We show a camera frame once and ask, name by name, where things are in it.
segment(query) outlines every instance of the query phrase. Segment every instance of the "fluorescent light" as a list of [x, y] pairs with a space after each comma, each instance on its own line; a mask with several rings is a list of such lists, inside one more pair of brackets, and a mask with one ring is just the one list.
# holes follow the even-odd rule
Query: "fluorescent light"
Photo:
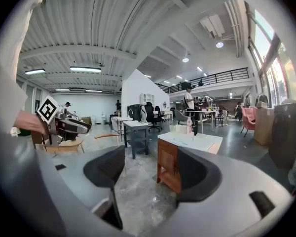
[[34, 74], [40, 74], [40, 73], [45, 73], [45, 69], [34, 69], [34, 70], [28, 70], [25, 71], [27, 75], [34, 75]]
[[223, 47], [223, 43], [222, 42], [217, 42], [216, 47], [217, 48], [222, 48]]
[[86, 92], [102, 92], [101, 90], [86, 89]]
[[81, 72], [94, 72], [94, 73], [100, 73], [101, 69], [96, 68], [86, 68], [86, 67], [70, 67], [71, 71], [81, 71]]

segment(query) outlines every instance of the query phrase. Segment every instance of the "gray floor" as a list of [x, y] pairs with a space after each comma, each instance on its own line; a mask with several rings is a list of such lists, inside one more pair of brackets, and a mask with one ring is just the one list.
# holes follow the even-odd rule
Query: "gray floor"
[[[155, 226], [169, 218], [174, 211], [175, 193], [164, 184], [156, 183], [157, 136], [173, 130], [174, 124], [177, 121], [163, 122], [161, 132], [152, 130], [149, 133], [148, 156], [137, 154], [136, 159], [132, 159], [131, 148], [126, 149], [126, 170], [122, 172], [115, 192], [124, 231], [135, 236], [148, 236]], [[223, 137], [219, 155], [249, 162], [290, 189], [287, 172], [275, 166], [267, 153], [267, 147], [253, 139], [253, 131], [249, 131], [244, 138], [241, 129], [242, 125], [238, 121], [230, 121], [229, 126], [217, 126], [215, 131], [212, 131], [210, 123], [204, 124], [205, 134]], [[108, 132], [111, 133], [108, 125], [96, 125], [89, 134], [80, 135], [84, 139], [85, 151], [117, 145], [114, 138], [94, 139], [94, 136]]]

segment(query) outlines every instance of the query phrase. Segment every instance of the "black metal railing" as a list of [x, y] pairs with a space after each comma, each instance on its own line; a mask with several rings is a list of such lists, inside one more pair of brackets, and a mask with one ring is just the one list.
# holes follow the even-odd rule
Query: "black metal railing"
[[[247, 78], [249, 78], [248, 68], [241, 68], [241, 69], [229, 70], [226, 72], [213, 74], [207, 77], [200, 77], [197, 79], [193, 79], [193, 80], [190, 80], [189, 83], [191, 84], [192, 87], [195, 88], [195, 87], [211, 85], [211, 84], [216, 84], [216, 83], [225, 82], [225, 81], [234, 81], [234, 80], [247, 79]], [[186, 83], [186, 82], [182, 82], [175, 86], [171, 86], [170, 93], [184, 90], [184, 87], [182, 89], [183, 83]]]
[[166, 92], [167, 94], [170, 93], [170, 87], [168, 87], [168, 86], [164, 86], [164, 85], [159, 84], [159, 83], [156, 83], [156, 85], [157, 85], [160, 89], [162, 89], [164, 92]]

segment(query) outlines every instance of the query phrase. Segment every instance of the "black office chair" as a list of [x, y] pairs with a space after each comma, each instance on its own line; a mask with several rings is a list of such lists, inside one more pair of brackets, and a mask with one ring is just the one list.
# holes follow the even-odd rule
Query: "black office chair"
[[162, 114], [161, 114], [160, 107], [159, 107], [159, 106], [156, 106], [156, 107], [154, 108], [154, 110], [155, 110], [156, 112], [158, 112], [159, 117], [161, 117], [161, 118], [162, 118], [162, 122], [164, 122], [165, 120], [163, 119], [163, 117], [164, 117], [165, 115], [162, 115]]
[[152, 129], [152, 128], [156, 128], [156, 129], [158, 129], [158, 131], [162, 130], [161, 126], [156, 125], [157, 122], [162, 121], [162, 118], [159, 115], [158, 115], [157, 118], [154, 117], [151, 102], [146, 103], [145, 110], [146, 110], [146, 113], [147, 113], [147, 118], [146, 118], [147, 122], [152, 123], [152, 125], [149, 126], [148, 131], [150, 131], [150, 129]]

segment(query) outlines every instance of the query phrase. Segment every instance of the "ceiling light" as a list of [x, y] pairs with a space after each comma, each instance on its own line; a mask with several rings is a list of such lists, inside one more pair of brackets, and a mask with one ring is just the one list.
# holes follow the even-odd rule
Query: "ceiling light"
[[34, 75], [34, 74], [40, 74], [40, 73], [45, 73], [45, 69], [34, 69], [34, 70], [28, 70], [25, 71], [27, 75]]
[[217, 48], [222, 48], [223, 47], [223, 43], [222, 42], [217, 42], [216, 47]]
[[71, 71], [80, 71], [80, 72], [94, 72], [94, 73], [100, 73], [101, 69], [96, 68], [87, 68], [87, 67], [70, 67]]
[[86, 89], [86, 92], [102, 92], [101, 90]]

